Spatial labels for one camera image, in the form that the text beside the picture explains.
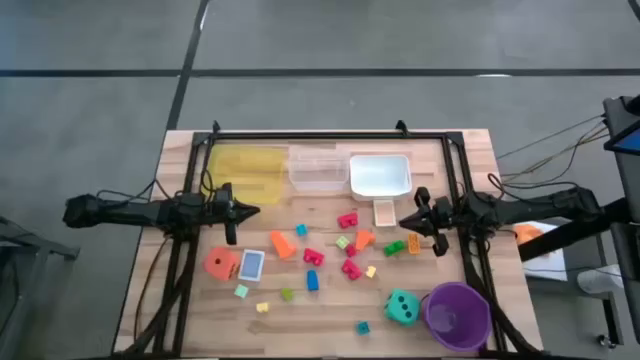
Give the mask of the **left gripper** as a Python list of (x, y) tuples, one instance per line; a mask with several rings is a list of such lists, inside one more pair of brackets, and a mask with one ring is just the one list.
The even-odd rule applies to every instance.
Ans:
[[(235, 202), (232, 194), (232, 185), (224, 183), (215, 191), (213, 197), (213, 212), (219, 218), (219, 223), (224, 225), (225, 239), (228, 245), (237, 244), (236, 235), (236, 212), (234, 210)], [(237, 223), (240, 224), (254, 215), (260, 213), (260, 208), (237, 201)]]

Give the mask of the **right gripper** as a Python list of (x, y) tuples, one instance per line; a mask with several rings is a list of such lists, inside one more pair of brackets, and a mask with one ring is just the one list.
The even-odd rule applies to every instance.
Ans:
[(444, 256), (449, 249), (447, 237), (441, 233), (442, 229), (453, 227), (453, 207), (446, 196), (435, 199), (433, 205), (429, 204), (430, 193), (426, 187), (419, 187), (415, 195), (415, 203), (418, 211), (401, 219), (400, 227), (425, 237), (432, 236), (434, 244), (432, 249), (437, 257)]

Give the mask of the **yellow translucent plastic bin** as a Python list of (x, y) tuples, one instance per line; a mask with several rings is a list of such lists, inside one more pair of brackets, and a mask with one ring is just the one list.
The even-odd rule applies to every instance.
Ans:
[(280, 201), (288, 153), (283, 148), (245, 145), (216, 145), (207, 170), (215, 188), (230, 183), (234, 197), (252, 205), (273, 205)]

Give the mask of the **long orange block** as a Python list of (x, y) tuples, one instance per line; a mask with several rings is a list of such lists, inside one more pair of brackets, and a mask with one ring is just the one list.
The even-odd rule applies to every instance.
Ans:
[(295, 246), (286, 239), (282, 232), (272, 231), (270, 239), (280, 259), (290, 258), (296, 253)]

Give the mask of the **orange foam die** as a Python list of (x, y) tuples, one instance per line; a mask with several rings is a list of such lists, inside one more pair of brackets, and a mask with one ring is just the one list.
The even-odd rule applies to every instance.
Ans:
[(240, 266), (238, 256), (226, 247), (215, 247), (206, 256), (205, 271), (214, 279), (229, 281), (237, 275)]

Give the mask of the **clear plastic bin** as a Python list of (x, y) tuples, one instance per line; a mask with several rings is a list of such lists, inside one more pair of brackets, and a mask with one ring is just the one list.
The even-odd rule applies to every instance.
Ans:
[(348, 154), (328, 149), (298, 148), (289, 152), (288, 176), (297, 191), (339, 191), (349, 179)]

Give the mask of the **teal foam die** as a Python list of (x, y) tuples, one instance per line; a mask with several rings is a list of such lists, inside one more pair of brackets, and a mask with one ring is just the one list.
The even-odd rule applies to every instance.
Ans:
[(402, 289), (393, 289), (384, 305), (384, 315), (403, 326), (412, 326), (420, 313), (420, 300)]

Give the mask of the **white plastic bin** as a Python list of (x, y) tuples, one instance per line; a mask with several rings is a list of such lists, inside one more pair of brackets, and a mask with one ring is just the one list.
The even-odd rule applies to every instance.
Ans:
[(410, 163), (405, 155), (354, 155), (349, 167), (351, 193), (358, 201), (396, 199), (413, 189)]

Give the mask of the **purple plastic bucket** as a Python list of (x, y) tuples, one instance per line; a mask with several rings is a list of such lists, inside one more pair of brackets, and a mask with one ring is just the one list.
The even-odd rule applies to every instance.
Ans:
[(434, 339), (452, 351), (477, 351), (492, 331), (488, 302), (461, 282), (436, 286), (422, 301), (421, 312)]

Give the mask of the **orange plastic object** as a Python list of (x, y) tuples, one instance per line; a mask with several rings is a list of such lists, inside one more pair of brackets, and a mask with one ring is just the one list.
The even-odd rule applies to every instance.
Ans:
[(514, 225), (513, 230), (516, 233), (516, 242), (518, 245), (523, 245), (544, 234), (538, 227), (530, 224)]

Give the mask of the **white paper sheet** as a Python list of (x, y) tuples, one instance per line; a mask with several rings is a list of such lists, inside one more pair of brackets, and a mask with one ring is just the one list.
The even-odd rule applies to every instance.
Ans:
[[(538, 227), (545, 233), (556, 228), (556, 225), (542, 222), (529, 221), (518, 224), (530, 224)], [(541, 255), (532, 260), (523, 262), (523, 270), (526, 276), (539, 279), (567, 282), (568, 276), (565, 268), (565, 258), (562, 249)]]

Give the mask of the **black diagonal stand beam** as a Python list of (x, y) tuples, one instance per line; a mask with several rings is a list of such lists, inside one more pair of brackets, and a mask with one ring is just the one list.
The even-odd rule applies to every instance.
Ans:
[(640, 224), (640, 199), (620, 198), (604, 207), (593, 220), (573, 220), (519, 246), (520, 258), (528, 261), (567, 247), (587, 237), (612, 230), (614, 225)]

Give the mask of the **black stand leg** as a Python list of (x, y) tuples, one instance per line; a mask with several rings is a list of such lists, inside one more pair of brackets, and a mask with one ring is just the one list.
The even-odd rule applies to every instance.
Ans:
[(604, 335), (607, 335), (613, 342), (617, 343), (617, 347), (619, 345), (623, 345), (624, 340), (621, 323), (616, 307), (615, 297), (612, 293), (608, 293), (607, 297), (602, 300), (602, 306), (606, 321), (606, 332)]

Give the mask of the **grey stand column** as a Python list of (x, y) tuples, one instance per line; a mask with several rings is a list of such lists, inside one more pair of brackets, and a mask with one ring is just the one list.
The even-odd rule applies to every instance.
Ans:
[(628, 219), (611, 225), (630, 321), (640, 344), (640, 156), (616, 154)]

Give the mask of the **black monitor blue screen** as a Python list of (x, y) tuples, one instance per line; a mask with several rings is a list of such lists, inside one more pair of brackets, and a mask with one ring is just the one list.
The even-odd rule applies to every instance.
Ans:
[(603, 106), (610, 133), (604, 149), (640, 156), (640, 94), (606, 99)]

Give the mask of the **black aluminium table frame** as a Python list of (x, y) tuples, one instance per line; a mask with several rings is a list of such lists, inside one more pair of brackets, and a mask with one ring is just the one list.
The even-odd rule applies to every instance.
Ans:
[[(474, 190), (497, 194), (486, 178), (499, 175), (497, 160), (486, 129), (467, 130), (409, 130), (404, 138), (399, 131), (368, 131), (364, 138), (356, 139), (356, 131), (337, 131), (343, 138), (330, 138), (330, 131), (285, 131), (283, 139), (247, 140), (250, 132), (222, 132), (239, 135), (242, 145), (266, 141), (268, 146), (309, 145), (328, 149), (331, 144), (355, 154), (373, 155), (391, 152), (409, 156), (414, 188), (426, 186), (433, 197), (449, 196), (443, 150), (438, 139), (418, 139), (418, 135), (434, 132), (436, 135), (454, 135), (464, 139), (469, 176)], [(157, 175), (167, 190), (184, 185), (188, 156), (195, 131), (169, 131), (160, 155)], [(438, 344), (426, 325), (404, 327), (382, 314), (386, 297), (393, 288), (413, 291), (423, 296), (440, 283), (464, 281), (460, 242), (456, 231), (445, 232), (450, 248), (443, 257), (436, 258), (432, 250), (423, 248), (420, 255), (399, 255), (386, 258), (383, 245), (392, 240), (406, 240), (406, 230), (374, 230), (376, 242), (357, 255), (360, 267), (369, 262), (377, 267), (373, 279), (363, 275), (348, 280), (339, 267), (346, 255), (340, 255), (335, 244), (338, 238), (336, 218), (354, 208), (357, 202), (347, 191), (299, 195), (293, 185), (284, 185), (281, 202), (267, 207), (260, 214), (244, 222), (238, 229), (238, 247), (266, 252), (265, 272), (262, 280), (253, 285), (247, 298), (233, 295), (236, 280), (221, 282), (205, 274), (205, 251), (214, 245), (224, 245), (224, 229), (205, 227), (201, 231), (196, 250), (195, 273), (189, 295), (188, 313), (182, 350), (174, 358), (195, 359), (314, 359), (348, 360), (371, 358), (440, 358), (471, 356), (456, 353)], [(305, 285), (305, 266), (301, 260), (301, 247), (305, 240), (294, 240), (294, 227), (298, 223), (311, 228), (309, 244), (326, 255), (325, 265), (319, 268), (320, 289), (308, 292)], [(269, 233), (282, 231), (289, 242), (297, 245), (296, 260), (278, 260)], [(144, 280), (153, 257), (164, 241), (156, 229), (142, 231), (128, 293), (116, 334), (112, 352), (124, 352), (134, 342), (134, 315)], [(522, 262), (513, 234), (499, 231), (490, 240), (488, 264), (492, 272), (497, 301), (515, 328), (532, 346), (543, 349), (539, 326)], [(285, 301), (283, 288), (293, 290), (293, 300)], [(258, 313), (256, 305), (267, 302), (269, 311)], [(356, 324), (365, 321), (370, 332), (360, 336)]]

